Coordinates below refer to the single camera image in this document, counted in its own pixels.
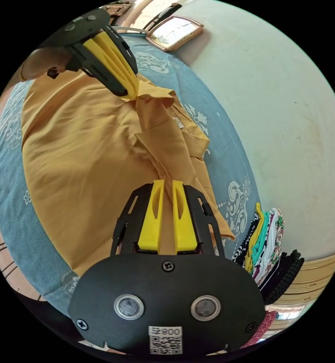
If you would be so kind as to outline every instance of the mustard yellow shirt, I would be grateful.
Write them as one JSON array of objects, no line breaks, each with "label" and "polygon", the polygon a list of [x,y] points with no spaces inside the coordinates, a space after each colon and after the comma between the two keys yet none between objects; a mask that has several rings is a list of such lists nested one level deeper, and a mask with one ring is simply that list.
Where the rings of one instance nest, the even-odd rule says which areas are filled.
[{"label": "mustard yellow shirt", "polygon": [[115,223],[131,192],[156,179],[165,179],[161,254],[174,251],[172,180],[203,192],[222,236],[234,239],[202,159],[208,138],[174,91],[138,79],[138,97],[128,101],[81,71],[55,80],[43,76],[23,105],[30,197],[46,234],[79,276],[109,257]]}]

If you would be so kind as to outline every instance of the white wall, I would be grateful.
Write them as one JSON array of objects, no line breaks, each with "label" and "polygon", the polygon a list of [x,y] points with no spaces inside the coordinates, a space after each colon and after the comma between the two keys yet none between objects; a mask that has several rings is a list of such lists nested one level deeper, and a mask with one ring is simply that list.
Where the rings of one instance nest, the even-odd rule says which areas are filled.
[{"label": "white wall", "polygon": [[205,25],[177,52],[231,118],[262,208],[278,207],[284,251],[335,253],[335,94],[312,60],[264,20],[213,0],[176,14]]}]

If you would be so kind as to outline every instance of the blue bedsheet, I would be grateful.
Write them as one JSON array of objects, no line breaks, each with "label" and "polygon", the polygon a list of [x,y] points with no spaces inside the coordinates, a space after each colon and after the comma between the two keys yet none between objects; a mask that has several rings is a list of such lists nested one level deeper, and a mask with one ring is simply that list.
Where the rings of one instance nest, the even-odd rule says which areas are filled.
[{"label": "blue bedsheet", "polygon": [[[186,112],[209,137],[204,156],[219,210],[236,235],[224,241],[232,257],[243,241],[259,202],[244,148],[224,109],[183,62],[145,39],[125,38],[142,75],[174,89]],[[8,250],[34,288],[67,315],[78,277],[57,253],[32,206],[22,166],[20,117],[31,82],[15,86],[0,118],[0,231]]]}]

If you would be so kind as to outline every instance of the wooden furniture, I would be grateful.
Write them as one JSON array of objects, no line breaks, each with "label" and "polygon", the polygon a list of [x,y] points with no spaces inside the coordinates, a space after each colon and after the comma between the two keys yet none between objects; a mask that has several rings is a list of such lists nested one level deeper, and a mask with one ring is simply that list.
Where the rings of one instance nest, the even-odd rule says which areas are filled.
[{"label": "wooden furniture", "polygon": [[304,262],[296,279],[286,292],[267,310],[278,315],[263,339],[288,328],[303,316],[329,283],[335,272],[335,254],[313,261]]}]

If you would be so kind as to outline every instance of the white floral pattern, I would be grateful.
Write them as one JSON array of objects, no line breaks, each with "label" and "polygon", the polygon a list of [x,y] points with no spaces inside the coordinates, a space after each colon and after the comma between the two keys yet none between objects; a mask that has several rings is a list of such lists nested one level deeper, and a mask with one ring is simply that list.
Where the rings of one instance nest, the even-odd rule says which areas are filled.
[{"label": "white floral pattern", "polygon": [[158,73],[169,73],[169,67],[179,69],[180,66],[167,59],[158,59],[150,53],[136,52],[135,58],[137,61],[138,70],[152,69]]},{"label": "white floral pattern", "polygon": [[26,190],[25,195],[23,196],[23,200],[25,201],[26,205],[31,204],[31,197],[28,190]]},{"label": "white floral pattern", "polygon": [[197,126],[201,129],[202,132],[206,136],[209,136],[208,131],[208,121],[206,117],[200,113],[199,111],[196,111],[196,109],[191,105],[182,105],[185,112],[190,116],[190,118],[197,124]]},{"label": "white floral pattern", "polygon": [[21,145],[21,112],[23,98],[21,97],[30,87],[32,81],[19,83],[12,91],[0,118],[0,138],[6,147],[14,150]]},{"label": "white floral pattern", "polygon": [[225,217],[236,238],[245,231],[247,226],[246,203],[251,193],[250,185],[251,181],[245,177],[242,188],[236,181],[232,181],[228,187],[229,201]]}]

